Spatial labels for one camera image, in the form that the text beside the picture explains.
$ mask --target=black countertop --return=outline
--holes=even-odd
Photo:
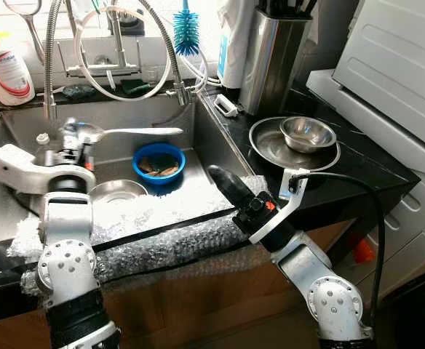
[[[212,100],[220,92],[224,93],[219,89],[209,89],[209,98]],[[64,97],[60,98],[63,99],[61,102],[69,103],[64,100]],[[105,99],[105,97],[96,95],[91,101]],[[21,108],[41,105],[41,101],[41,99],[35,98]],[[350,175],[372,185],[381,198],[386,212],[389,212],[402,195],[419,182],[419,178],[409,169],[324,103],[295,91],[290,95],[286,109],[285,115],[311,116],[326,122],[333,128],[341,147],[341,156],[338,163],[328,171]],[[271,193],[277,197],[283,169],[262,159],[253,150],[248,140],[250,127],[258,118],[243,113],[233,119],[222,116],[218,118],[253,171],[266,177]],[[345,232],[328,253],[336,264],[376,225],[372,206],[363,190],[339,181],[310,181],[301,207],[292,214],[290,220],[296,228],[310,230],[354,218],[357,219],[355,224]],[[22,260],[11,261],[5,257],[5,251],[9,245],[10,241],[0,241],[0,270],[23,263]],[[14,278],[6,276],[0,279],[0,303],[2,304],[0,318],[36,308],[37,299],[21,294],[18,280],[17,276]]]

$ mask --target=metal tray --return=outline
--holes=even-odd
[[[279,128],[280,122],[286,118],[263,119],[251,127],[250,143],[259,155],[284,169],[308,169],[312,172],[328,169],[337,163],[341,155],[338,143],[311,154],[290,149]]]
[[[95,186],[90,191],[90,197],[95,205],[131,200],[146,194],[148,191],[145,187],[132,180],[109,180]]]

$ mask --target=blue bowl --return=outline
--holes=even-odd
[[[172,174],[169,174],[168,176],[152,177],[148,176],[138,167],[138,163],[142,158],[144,158],[145,156],[150,156],[152,154],[159,153],[172,155],[179,163],[178,170]],[[185,168],[185,163],[186,159],[183,151],[169,143],[151,143],[145,145],[144,147],[141,147],[137,150],[132,160],[132,166],[135,172],[137,172],[137,174],[142,177],[146,182],[155,185],[168,184],[174,181],[182,173],[183,169]]]

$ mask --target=stainless steel bowl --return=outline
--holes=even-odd
[[[337,143],[312,154],[294,151],[285,144],[280,123],[286,117],[267,118],[256,122],[248,137],[256,153],[270,163],[283,169],[307,169],[317,172],[332,167],[340,158],[341,149]]]
[[[314,153],[330,147],[337,139],[335,132],[324,122],[305,116],[283,120],[280,131],[284,134],[285,143],[300,153]]]
[[[126,201],[146,194],[148,191],[145,187],[132,180],[109,180],[96,185],[90,191],[90,197],[94,204]]]

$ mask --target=orange object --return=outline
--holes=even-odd
[[[274,205],[270,201],[266,201],[266,207],[268,208],[268,210],[272,211],[273,209],[276,208],[276,205]]]
[[[364,238],[351,252],[356,264],[368,263],[376,258],[376,253],[371,249],[368,242]]]

